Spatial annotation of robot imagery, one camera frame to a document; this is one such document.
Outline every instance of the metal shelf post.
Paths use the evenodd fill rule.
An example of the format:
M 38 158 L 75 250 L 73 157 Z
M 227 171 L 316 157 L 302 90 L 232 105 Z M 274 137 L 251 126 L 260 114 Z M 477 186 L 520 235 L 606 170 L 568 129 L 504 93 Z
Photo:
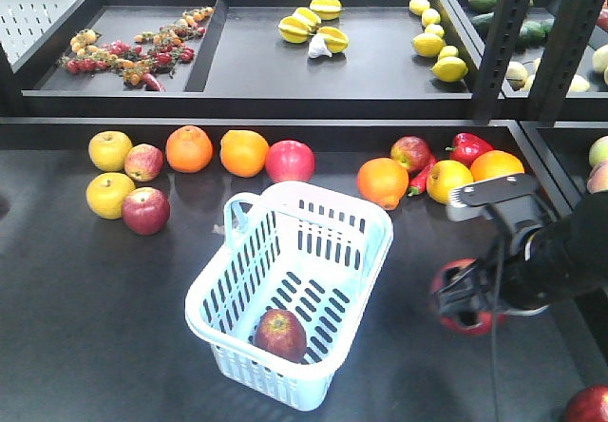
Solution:
M 469 118 L 487 122 L 498 115 L 498 96 L 530 0 L 498 0 L 469 109 Z
M 555 121 L 577 73 L 604 0 L 561 0 L 528 95 L 530 121 Z

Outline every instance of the red bell pepper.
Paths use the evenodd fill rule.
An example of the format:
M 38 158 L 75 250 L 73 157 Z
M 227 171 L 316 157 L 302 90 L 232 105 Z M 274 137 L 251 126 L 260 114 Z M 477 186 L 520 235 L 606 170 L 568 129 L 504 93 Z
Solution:
M 425 165 L 425 168 L 423 168 L 420 173 L 418 173 L 418 175 L 409 180 L 408 190 L 406 191 L 408 197 L 419 196 L 427 190 L 428 174 L 430 173 L 430 170 L 433 168 L 436 162 L 437 160 L 431 154 L 428 158 L 428 162 L 427 165 Z
M 494 147 L 484 139 L 480 139 L 474 134 L 463 132 L 454 137 L 452 146 L 447 147 L 446 151 L 449 151 L 449 158 L 451 160 L 470 167 L 479 156 L 492 149 Z

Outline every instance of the yellow apple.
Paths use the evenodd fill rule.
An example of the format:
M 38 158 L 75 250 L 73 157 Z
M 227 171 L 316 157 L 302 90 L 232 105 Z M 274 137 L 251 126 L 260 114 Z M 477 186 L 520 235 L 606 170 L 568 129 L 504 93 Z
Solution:
M 86 203 L 105 220 L 123 216 L 124 198 L 135 190 L 135 183 L 124 173 L 106 172 L 98 175 L 86 188 Z
M 133 147 L 131 139 L 120 130 L 106 130 L 88 142 L 88 156 L 104 172 L 123 170 L 124 158 Z
M 473 175 L 463 163 L 445 160 L 436 163 L 427 178 L 427 192 L 439 203 L 449 201 L 449 191 L 454 187 L 473 182 Z

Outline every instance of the black table surface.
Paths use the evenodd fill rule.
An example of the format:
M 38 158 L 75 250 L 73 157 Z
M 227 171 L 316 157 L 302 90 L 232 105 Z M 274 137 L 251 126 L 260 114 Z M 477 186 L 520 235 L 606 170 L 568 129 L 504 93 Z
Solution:
M 311 182 L 358 196 L 353 174 L 376 156 L 319 152 Z M 0 151 L 2 420 L 494 420 L 489 337 L 453 334 L 428 304 L 436 269 L 485 253 L 488 222 L 450 222 L 427 196 L 402 201 L 349 356 L 321 407 L 298 412 L 222 376 L 184 320 L 186 292 L 222 244 L 223 204 L 260 193 L 266 175 L 237 179 L 217 157 L 198 174 L 165 168 L 149 185 L 168 193 L 171 220 L 140 237 L 88 209 L 98 173 L 85 150 Z M 588 384 L 580 363 L 605 378 L 574 304 L 510 318 L 498 333 L 503 420 L 557 422 Z

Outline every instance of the garlic bulb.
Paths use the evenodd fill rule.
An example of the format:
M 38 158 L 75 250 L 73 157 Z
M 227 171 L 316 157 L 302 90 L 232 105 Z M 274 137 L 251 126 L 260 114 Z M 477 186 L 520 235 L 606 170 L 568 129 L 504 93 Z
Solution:
M 309 58 L 318 58 L 319 56 L 332 57 L 332 52 L 328 50 L 325 44 L 325 37 L 321 34 L 315 34 L 308 45 Z

